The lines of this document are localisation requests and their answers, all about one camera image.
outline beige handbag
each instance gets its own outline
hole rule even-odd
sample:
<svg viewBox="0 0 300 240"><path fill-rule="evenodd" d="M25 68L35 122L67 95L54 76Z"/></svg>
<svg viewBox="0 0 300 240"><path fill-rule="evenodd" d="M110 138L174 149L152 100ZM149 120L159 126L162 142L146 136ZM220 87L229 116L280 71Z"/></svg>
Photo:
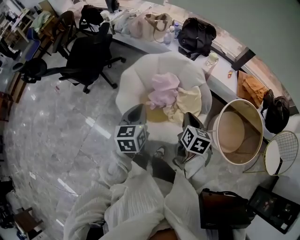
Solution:
<svg viewBox="0 0 300 240"><path fill-rule="evenodd" d="M172 23L172 18L167 13L154 15L146 14L142 20L142 38L147 41L162 42L165 32Z"/></svg>

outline black backpack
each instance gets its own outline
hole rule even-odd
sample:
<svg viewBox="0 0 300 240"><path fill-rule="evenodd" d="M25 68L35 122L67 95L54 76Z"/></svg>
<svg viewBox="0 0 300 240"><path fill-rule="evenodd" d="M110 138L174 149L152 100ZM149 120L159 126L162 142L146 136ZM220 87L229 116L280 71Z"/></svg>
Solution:
<svg viewBox="0 0 300 240"><path fill-rule="evenodd" d="M102 11L102 8L94 7L92 5L84 5L81 10L79 29L84 30L90 28L91 31L95 32L91 24L100 26L103 22L103 17L100 14Z"/></svg>
<svg viewBox="0 0 300 240"><path fill-rule="evenodd" d="M216 36L216 29L211 24L195 17L188 18L184 21L182 30L178 34L178 42L190 52L186 52L181 47L178 48L178 51L192 60L195 60L199 55L207 57L210 53L212 40Z"/></svg>
<svg viewBox="0 0 300 240"><path fill-rule="evenodd" d="M285 96L274 99L273 91L268 90L263 97L261 114L268 109L265 126L271 133L280 133L287 125L290 118L290 104Z"/></svg>

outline black bag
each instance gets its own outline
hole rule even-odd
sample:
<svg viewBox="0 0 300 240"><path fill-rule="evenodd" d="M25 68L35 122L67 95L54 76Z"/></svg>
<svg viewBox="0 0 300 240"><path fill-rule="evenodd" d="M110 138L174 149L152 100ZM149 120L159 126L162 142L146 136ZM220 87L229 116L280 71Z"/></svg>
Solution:
<svg viewBox="0 0 300 240"><path fill-rule="evenodd" d="M95 32L91 24L100 26L103 22L103 17L101 16L102 8L94 7L92 5L84 5L81 10L81 18L79 21L79 29L90 28L91 31Z"/></svg>
<svg viewBox="0 0 300 240"><path fill-rule="evenodd" d="M270 89L263 96L261 114L268 109L265 126L271 133L280 133L287 125L290 118L290 104L285 96L274 99L273 91Z"/></svg>
<svg viewBox="0 0 300 240"><path fill-rule="evenodd" d="M248 199L234 192L203 189L199 195L201 228L230 230L246 228L253 219L253 213L247 211L247 203Z"/></svg>
<svg viewBox="0 0 300 240"><path fill-rule="evenodd" d="M217 36L214 26L198 18L191 17L184 21L182 30L178 34L179 44L188 49L186 52L181 47L178 51L188 58L195 60L199 55L208 56L212 40Z"/></svg>

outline gray tile floor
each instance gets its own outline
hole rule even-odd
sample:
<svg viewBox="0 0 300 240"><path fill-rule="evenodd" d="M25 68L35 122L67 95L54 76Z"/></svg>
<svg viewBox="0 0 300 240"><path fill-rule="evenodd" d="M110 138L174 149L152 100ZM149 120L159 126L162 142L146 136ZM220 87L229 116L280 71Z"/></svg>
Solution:
<svg viewBox="0 0 300 240"><path fill-rule="evenodd" d="M17 61L5 56L0 56L0 61L2 62L2 66L0 67L0 91L7 93L13 79L12 67Z"/></svg>
<svg viewBox="0 0 300 240"><path fill-rule="evenodd" d="M117 62L105 69L118 83L121 73L142 54L117 43L112 43L111 50L113 56L127 58L125 64ZM45 60L48 67L66 64L58 53L45 56ZM69 192L83 193L97 177L101 164L111 159L114 128L121 114L115 104L118 90L101 77L90 86L89 94L82 92L82 85L73 86L58 78L53 75L27 84L20 103L13 106L4 132L7 161L2 170L12 176L20 204L33 207L44 221L46 234L61 240L63 228L57 220L64 223L76 200L76 195ZM211 115L219 108L214 99ZM150 144L147 149L153 152L160 144ZM214 151L210 164L198 172L193 184L196 188L231 190L250 197L267 175L243 174L245 168L231 165Z"/></svg>

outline shoe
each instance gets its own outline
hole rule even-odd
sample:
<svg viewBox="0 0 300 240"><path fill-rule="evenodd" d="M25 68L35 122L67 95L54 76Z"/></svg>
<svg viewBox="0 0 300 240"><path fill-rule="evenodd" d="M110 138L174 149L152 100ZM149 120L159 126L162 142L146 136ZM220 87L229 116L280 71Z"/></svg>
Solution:
<svg viewBox="0 0 300 240"><path fill-rule="evenodd" d="M156 152L154 153L154 157L155 158L163 159L164 156L165 156L165 151L166 151L166 147L165 146L159 147L159 149L157 149Z"/></svg>
<svg viewBox="0 0 300 240"><path fill-rule="evenodd" d="M21 50L16 51L14 54L13 60L16 60L19 57L20 53L21 53Z"/></svg>

